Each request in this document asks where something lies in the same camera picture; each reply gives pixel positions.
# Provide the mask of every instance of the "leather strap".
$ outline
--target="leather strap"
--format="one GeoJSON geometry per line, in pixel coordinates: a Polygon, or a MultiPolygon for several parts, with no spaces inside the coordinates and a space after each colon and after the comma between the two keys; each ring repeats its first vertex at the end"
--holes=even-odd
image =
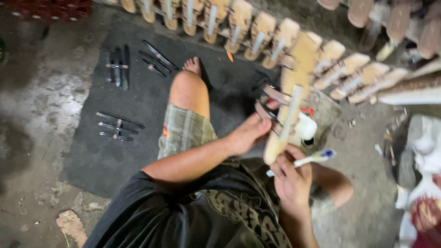
{"type": "Polygon", "coordinates": [[[262,119],[270,119],[271,120],[271,129],[276,132],[278,135],[280,134],[280,131],[282,130],[282,125],[280,124],[280,122],[277,120],[277,116],[274,115],[273,113],[271,113],[266,107],[264,107],[264,105],[259,102],[256,101],[256,104],[254,105],[254,107],[256,108],[256,112],[257,114],[262,118],[262,119]]]}
{"type": "Polygon", "coordinates": [[[269,85],[266,85],[265,88],[263,88],[263,92],[280,104],[289,105],[291,102],[291,96],[285,95],[269,85]]]}

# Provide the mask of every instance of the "unfinished sandal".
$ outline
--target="unfinished sandal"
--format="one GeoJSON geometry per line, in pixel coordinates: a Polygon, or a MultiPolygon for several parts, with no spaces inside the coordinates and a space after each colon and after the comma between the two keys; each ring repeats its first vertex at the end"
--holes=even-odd
{"type": "Polygon", "coordinates": [[[204,0],[182,0],[182,22],[185,33],[195,35],[198,16],[204,10],[204,0]]]}
{"type": "Polygon", "coordinates": [[[236,53],[251,26],[253,6],[245,0],[236,1],[230,9],[228,23],[230,38],[225,43],[225,50],[236,53]]]}
{"type": "Polygon", "coordinates": [[[395,42],[404,38],[411,19],[411,0],[392,0],[392,8],[386,23],[386,32],[395,42]]]}
{"type": "Polygon", "coordinates": [[[262,66],[267,69],[274,68],[280,59],[288,53],[297,39],[297,34],[300,30],[300,26],[295,21],[285,18],[278,28],[273,37],[273,47],[265,59],[262,61],[262,66]]]}
{"type": "Polygon", "coordinates": [[[441,0],[437,0],[430,6],[425,19],[426,23],[424,24],[417,47],[423,58],[430,59],[440,46],[441,0]]]}
{"type": "Polygon", "coordinates": [[[160,0],[161,10],[164,13],[164,24],[168,29],[178,28],[178,15],[176,8],[179,7],[181,0],[160,0]]]}
{"type": "Polygon", "coordinates": [[[272,15],[260,12],[251,25],[251,44],[245,51],[245,58],[254,61],[268,45],[274,35],[276,19],[272,15]]]}
{"type": "Polygon", "coordinates": [[[207,0],[204,9],[204,39],[213,44],[216,42],[218,27],[227,16],[230,0],[207,0]]]}
{"type": "Polygon", "coordinates": [[[121,6],[130,13],[136,13],[135,0],[121,0],[121,6]]]}
{"type": "Polygon", "coordinates": [[[314,74],[319,75],[331,68],[343,56],[346,48],[340,42],[332,40],[322,46],[317,53],[317,65],[314,74]]]}
{"type": "Polygon", "coordinates": [[[358,69],[337,88],[335,88],[330,96],[334,100],[341,100],[349,93],[355,91],[361,85],[372,84],[377,78],[383,76],[389,70],[389,66],[383,63],[373,62],[369,65],[358,69]]]}
{"type": "Polygon", "coordinates": [[[317,0],[318,4],[325,9],[335,10],[339,5],[339,0],[317,0]]]}
{"type": "Polygon", "coordinates": [[[368,55],[354,53],[337,62],[321,78],[314,83],[318,90],[326,89],[332,83],[338,82],[341,77],[354,73],[358,68],[363,67],[370,58],[368,55]]]}
{"type": "Polygon", "coordinates": [[[142,17],[149,23],[155,22],[154,0],[138,0],[138,6],[141,9],[142,17]]]}
{"type": "Polygon", "coordinates": [[[300,104],[308,96],[310,83],[314,77],[312,71],[316,65],[315,54],[321,44],[321,38],[312,32],[299,32],[297,44],[290,51],[290,59],[282,69],[281,93],[291,97],[289,106],[282,105],[277,115],[281,124],[280,133],[270,132],[265,146],[263,159],[266,164],[273,164],[288,144],[289,133],[297,121],[300,104]]]}
{"type": "Polygon", "coordinates": [[[373,5],[374,0],[353,0],[348,10],[349,22],[355,27],[364,27],[373,5]]]}
{"type": "Polygon", "coordinates": [[[396,68],[391,72],[387,73],[380,80],[372,83],[371,85],[365,86],[358,90],[355,94],[348,97],[350,103],[360,103],[370,96],[378,92],[379,90],[388,89],[396,85],[399,81],[403,80],[404,77],[409,73],[408,70],[403,68],[396,68]]]}

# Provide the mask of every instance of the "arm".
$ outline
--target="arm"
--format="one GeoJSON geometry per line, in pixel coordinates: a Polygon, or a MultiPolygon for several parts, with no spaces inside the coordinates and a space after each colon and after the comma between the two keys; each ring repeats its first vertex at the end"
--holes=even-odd
{"type": "Polygon", "coordinates": [[[271,165],[276,175],[274,186],[280,197],[279,223],[293,247],[318,248],[308,203],[312,182],[311,164],[298,168],[292,165],[294,160],[304,157],[299,148],[287,145],[285,154],[279,155],[271,165]]]}
{"type": "Polygon", "coordinates": [[[161,160],[141,171],[155,180],[168,183],[185,183],[198,179],[222,161],[249,151],[255,141],[267,133],[271,121],[262,120],[256,113],[228,136],[161,160]]]}

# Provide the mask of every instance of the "toothbrush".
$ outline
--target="toothbrush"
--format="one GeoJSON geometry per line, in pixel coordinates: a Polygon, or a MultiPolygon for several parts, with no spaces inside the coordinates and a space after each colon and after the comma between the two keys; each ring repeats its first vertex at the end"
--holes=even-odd
{"type": "MultiPolygon", "coordinates": [[[[311,156],[294,161],[292,165],[294,166],[294,168],[298,168],[309,162],[324,162],[333,158],[335,155],[336,153],[332,149],[321,150],[314,152],[311,156]]],[[[274,172],[272,170],[268,170],[266,172],[266,175],[269,177],[273,177],[274,172]]]]}

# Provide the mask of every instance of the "forearm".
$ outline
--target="forearm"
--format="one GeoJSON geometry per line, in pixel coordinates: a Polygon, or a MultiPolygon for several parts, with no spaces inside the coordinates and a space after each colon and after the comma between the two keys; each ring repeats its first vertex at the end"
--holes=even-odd
{"type": "Polygon", "coordinates": [[[193,148],[142,168],[155,180],[169,183],[191,182],[212,170],[232,156],[226,138],[217,139],[201,147],[193,148]]]}
{"type": "Polygon", "coordinates": [[[279,223],[285,231],[292,247],[318,248],[312,230],[312,219],[309,207],[304,207],[295,213],[280,207],[279,223]]]}

